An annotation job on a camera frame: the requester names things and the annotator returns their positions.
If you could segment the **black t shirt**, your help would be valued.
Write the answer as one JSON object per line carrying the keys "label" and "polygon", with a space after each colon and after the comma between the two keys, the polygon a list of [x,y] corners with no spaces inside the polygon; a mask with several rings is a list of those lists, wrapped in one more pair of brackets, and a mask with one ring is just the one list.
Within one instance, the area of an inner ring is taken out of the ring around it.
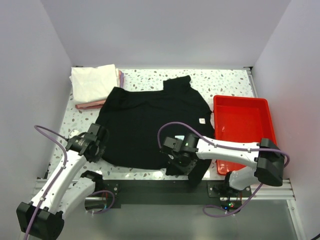
{"label": "black t shirt", "polygon": [[109,134],[102,159],[120,167],[166,169],[166,175],[182,175],[169,163],[169,156],[160,152],[158,143],[189,134],[182,124],[213,138],[211,113],[201,94],[191,87],[189,75],[165,80],[159,91],[115,87],[95,121]]}

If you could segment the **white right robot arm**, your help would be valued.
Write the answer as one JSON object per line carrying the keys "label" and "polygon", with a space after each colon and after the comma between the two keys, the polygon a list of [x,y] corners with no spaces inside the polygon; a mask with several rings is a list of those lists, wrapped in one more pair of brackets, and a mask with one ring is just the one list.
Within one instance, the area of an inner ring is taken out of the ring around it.
{"label": "white right robot arm", "polygon": [[283,184],[285,154],[269,139],[240,143],[190,133],[183,139],[166,137],[160,147],[171,163],[188,175],[202,160],[223,160],[243,165],[229,171],[218,191],[233,197],[254,184],[280,187]]}

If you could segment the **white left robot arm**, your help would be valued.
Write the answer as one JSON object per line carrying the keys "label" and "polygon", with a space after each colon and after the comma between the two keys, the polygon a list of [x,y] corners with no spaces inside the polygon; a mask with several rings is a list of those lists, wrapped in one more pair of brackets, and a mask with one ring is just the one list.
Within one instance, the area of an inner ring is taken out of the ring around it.
{"label": "white left robot arm", "polygon": [[86,163],[96,163],[105,152],[109,131],[96,123],[86,132],[71,133],[66,145],[57,143],[63,158],[39,192],[29,201],[21,202],[16,214],[23,238],[33,236],[41,240],[56,240],[65,219],[86,197],[115,195],[105,189],[103,176],[87,170],[72,184],[76,174]]}

